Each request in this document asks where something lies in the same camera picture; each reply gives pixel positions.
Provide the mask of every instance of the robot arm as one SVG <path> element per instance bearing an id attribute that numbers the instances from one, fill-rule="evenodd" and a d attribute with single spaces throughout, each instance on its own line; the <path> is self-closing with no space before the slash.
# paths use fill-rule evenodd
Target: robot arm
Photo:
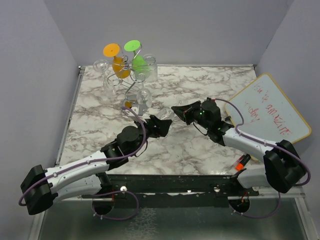
<path id="1" fill-rule="evenodd" d="M 159 120 L 151 115 L 143 123 L 145 140 L 165 137 L 171 123 L 171 120 Z M 144 143 L 142 125 L 136 121 L 135 124 L 137 127 L 125 127 L 114 141 L 81 160 L 47 169 L 41 165 L 33 167 L 21 184 L 29 214 L 45 211 L 62 199 L 106 191 L 105 188 L 111 185 L 105 172 L 127 163 L 129 159 L 126 156 L 137 151 Z"/>
<path id="2" fill-rule="evenodd" d="M 278 146 L 299 157 L 289 141 L 266 142 L 247 133 L 245 135 L 249 138 L 241 136 L 233 125 L 222 121 L 220 108 L 211 98 L 203 103 L 197 101 L 171 109 L 187 125 L 196 122 L 207 129 L 207 135 L 213 142 L 239 149 L 264 163 L 264 168 L 243 169 L 235 174 L 234 178 L 245 189 L 271 186 L 280 193 L 287 193 L 306 174 L 306 169 L 294 157 L 270 146 Z"/>

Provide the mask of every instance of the white wall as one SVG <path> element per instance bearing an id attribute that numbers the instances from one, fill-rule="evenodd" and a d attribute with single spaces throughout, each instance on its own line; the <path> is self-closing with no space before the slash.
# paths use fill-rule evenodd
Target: white wall
<path id="1" fill-rule="evenodd" d="M 162 64 L 257 64 L 292 0 L 44 0 L 79 65 L 138 39 Z"/>
<path id="2" fill-rule="evenodd" d="M 20 184 L 54 165 L 79 70 L 43 0 L 1 1 L 0 56 L 0 239 L 26 240 Z"/>
<path id="3" fill-rule="evenodd" d="M 311 169 L 304 186 L 320 233 L 320 1 L 295 0 L 257 66 L 270 73 L 312 128 L 295 146 Z"/>

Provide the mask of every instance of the whiteboard frame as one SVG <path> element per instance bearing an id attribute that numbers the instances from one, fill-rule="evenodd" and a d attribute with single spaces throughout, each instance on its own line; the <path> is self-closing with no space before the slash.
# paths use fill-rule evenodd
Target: whiteboard frame
<path id="1" fill-rule="evenodd" d="M 274 78 L 273 78 L 269 73 L 267 73 L 267 72 L 262 73 L 260 76 L 258 76 L 258 77 L 257 77 L 255 80 L 253 80 L 248 86 L 246 86 L 244 89 L 242 89 L 240 92 L 238 92 L 238 93 L 237 93 L 236 95 L 234 95 L 232 98 L 230 98 L 229 101 L 232 101 L 232 99 L 234 99 L 237 95 L 239 95 L 242 91 L 244 91 L 246 88 L 248 88 L 251 84 L 255 83 L 259 78 L 261 78 L 261 77 L 264 76 L 264 75 L 268 75 L 268 76 L 269 76 L 269 78 L 273 81 L 273 83 L 274 83 L 274 84 L 276 85 L 276 87 L 280 90 L 280 92 L 282 93 L 282 95 L 285 97 L 285 99 L 288 101 L 288 103 L 292 106 L 292 108 L 295 110 L 295 112 L 299 115 L 299 117 L 302 119 L 302 121 L 304 122 L 304 124 L 305 124 L 305 125 L 308 127 L 308 129 L 309 129 L 309 133 L 308 133 L 307 135 L 300 137 L 299 139 L 293 141 L 292 143 L 294 144 L 294 143 L 296 143 L 296 142 L 298 142 L 298 141 L 300 141 L 300 140 L 302 140 L 302 139 L 310 136 L 312 130 L 311 130 L 311 127 L 309 126 L 309 124 L 308 124 L 308 123 L 306 122 L 306 120 L 302 117 L 302 115 L 300 114 L 300 112 L 298 112 L 298 110 L 296 109 L 296 107 L 292 104 L 292 102 L 289 100 L 289 98 L 287 97 L 287 95 L 284 93 L 284 91 L 281 89 L 281 87 L 278 85 L 278 83 L 274 80 Z M 229 112 L 228 112 L 228 110 L 227 110 L 227 105 L 228 105 L 228 103 L 226 103 L 226 104 L 224 105 L 224 110 L 226 111 L 226 113 L 228 114 L 228 116 L 230 116 L 230 114 L 229 114 Z M 230 120 L 231 120 L 232 124 L 235 126 L 235 123 L 234 123 L 232 117 L 231 117 Z"/>

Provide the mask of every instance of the marble table surface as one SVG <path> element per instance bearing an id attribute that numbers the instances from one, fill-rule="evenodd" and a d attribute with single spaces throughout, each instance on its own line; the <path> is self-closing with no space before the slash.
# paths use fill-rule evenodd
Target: marble table surface
<path id="1" fill-rule="evenodd" d="M 144 115 L 156 114 L 179 102 L 191 104 L 206 97 L 229 100 L 256 78 L 252 66 L 192 67 L 158 66 L 158 80 L 146 83 L 152 93 L 152 107 Z M 122 129 L 134 125 L 120 111 L 124 88 L 118 89 L 115 100 L 103 91 L 102 74 L 86 67 L 76 100 L 60 164 L 64 165 L 100 150 L 113 141 Z M 217 102 L 223 117 L 224 103 Z M 166 137 L 148 141 L 147 150 L 139 157 L 129 158 L 125 165 L 110 174 L 162 175 L 226 175 L 234 174 L 232 164 L 243 152 L 212 142 L 193 125 L 185 125 L 174 117 Z M 260 167 L 251 160 L 248 169 Z"/>

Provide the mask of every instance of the whiteboard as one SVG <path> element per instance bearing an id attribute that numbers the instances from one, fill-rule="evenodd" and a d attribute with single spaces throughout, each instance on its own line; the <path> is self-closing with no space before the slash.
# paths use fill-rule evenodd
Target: whiteboard
<path id="1" fill-rule="evenodd" d="M 297 142 L 311 134 L 311 128 L 290 102 L 275 80 L 264 73 L 230 99 L 244 118 L 239 129 L 256 137 L 280 142 Z M 230 105 L 225 110 L 233 125 L 241 123 L 238 112 Z"/>

